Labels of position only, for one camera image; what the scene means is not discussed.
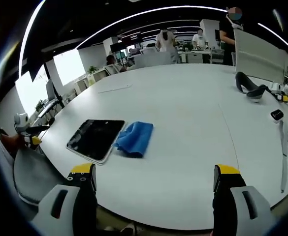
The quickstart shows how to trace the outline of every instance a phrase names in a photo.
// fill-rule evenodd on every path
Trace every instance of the potted plant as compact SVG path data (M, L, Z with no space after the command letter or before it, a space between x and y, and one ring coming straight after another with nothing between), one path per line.
M43 101L42 101L42 100L38 101L38 103L37 103L37 105L36 105L36 107L35 107L36 112L39 113L40 110L43 108L43 106L44 106Z
M95 66L91 65L88 69L88 73L89 74L93 74L98 70L98 68L96 68Z

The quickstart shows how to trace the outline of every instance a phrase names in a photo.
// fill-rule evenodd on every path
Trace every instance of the desk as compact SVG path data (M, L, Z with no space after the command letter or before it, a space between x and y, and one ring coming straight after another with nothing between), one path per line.
M179 52L182 63L203 63L202 55L210 55L210 63L212 63L212 53L210 50L203 51L191 51L191 52Z
M98 93L121 83L132 86ZM106 77L83 91L57 114L41 148L66 177L86 162L65 147L86 119L151 122L155 128L142 159L123 157L114 148L96 166L98 203L151 226L211 229L215 164L240 168L247 185L272 206L288 194L288 183L280 192L280 132L268 117L278 108L288 114L288 106L268 93L259 104L241 94L232 66L147 67Z

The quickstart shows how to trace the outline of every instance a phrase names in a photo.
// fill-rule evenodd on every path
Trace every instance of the microfiber cloth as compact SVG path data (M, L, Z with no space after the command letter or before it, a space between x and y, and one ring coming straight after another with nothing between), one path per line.
M120 133L114 146L130 157L143 157L153 128L153 124L150 123L134 122Z

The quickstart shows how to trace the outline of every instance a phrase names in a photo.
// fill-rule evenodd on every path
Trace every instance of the tablet screen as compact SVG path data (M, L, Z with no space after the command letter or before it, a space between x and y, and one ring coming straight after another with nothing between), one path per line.
M67 143L67 148L102 160L124 126L123 120L86 120Z

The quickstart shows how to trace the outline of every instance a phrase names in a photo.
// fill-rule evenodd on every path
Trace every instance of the man in black shirt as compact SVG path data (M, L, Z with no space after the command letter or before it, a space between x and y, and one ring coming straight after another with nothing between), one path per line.
M242 13L236 13L240 10L238 7L227 7L227 10L228 14L219 22L219 35L221 41L225 43L223 64L233 65L231 53L235 52L235 41L232 24L241 26Z

